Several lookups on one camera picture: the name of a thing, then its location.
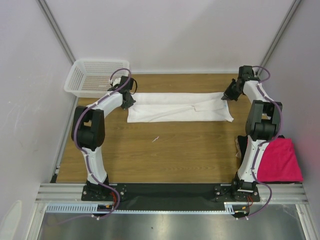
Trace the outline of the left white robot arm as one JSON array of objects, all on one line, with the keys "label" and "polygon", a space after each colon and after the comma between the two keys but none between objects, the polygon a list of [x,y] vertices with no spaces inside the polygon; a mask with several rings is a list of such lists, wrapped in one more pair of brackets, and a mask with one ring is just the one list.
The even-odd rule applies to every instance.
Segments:
[{"label": "left white robot arm", "polygon": [[102,98],[87,106],[77,106],[74,111],[71,139],[81,151],[87,169],[81,196],[83,201],[105,201],[115,194],[110,187],[102,156],[105,118],[116,108],[126,110],[134,105],[133,87],[138,88],[134,78],[119,77],[111,83],[111,88]]}]

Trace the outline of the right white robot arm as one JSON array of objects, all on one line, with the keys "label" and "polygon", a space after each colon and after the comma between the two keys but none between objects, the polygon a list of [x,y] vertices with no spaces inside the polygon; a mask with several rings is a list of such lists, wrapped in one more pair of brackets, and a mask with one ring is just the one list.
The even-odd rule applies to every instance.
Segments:
[{"label": "right white robot arm", "polygon": [[237,101],[245,95],[251,102],[245,124],[247,147],[240,168],[227,191],[237,202],[244,202],[258,195],[258,169],[270,142],[276,140],[282,127],[282,104],[274,101],[264,90],[263,82],[271,77],[262,66],[239,67],[237,79],[233,79],[222,95],[222,100]]}]

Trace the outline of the white t shirt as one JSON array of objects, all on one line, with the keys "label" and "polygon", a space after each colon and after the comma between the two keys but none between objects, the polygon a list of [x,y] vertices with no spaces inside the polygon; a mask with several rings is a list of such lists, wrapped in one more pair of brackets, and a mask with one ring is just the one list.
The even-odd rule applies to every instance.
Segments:
[{"label": "white t shirt", "polygon": [[128,123],[233,122],[222,92],[137,93]]}]

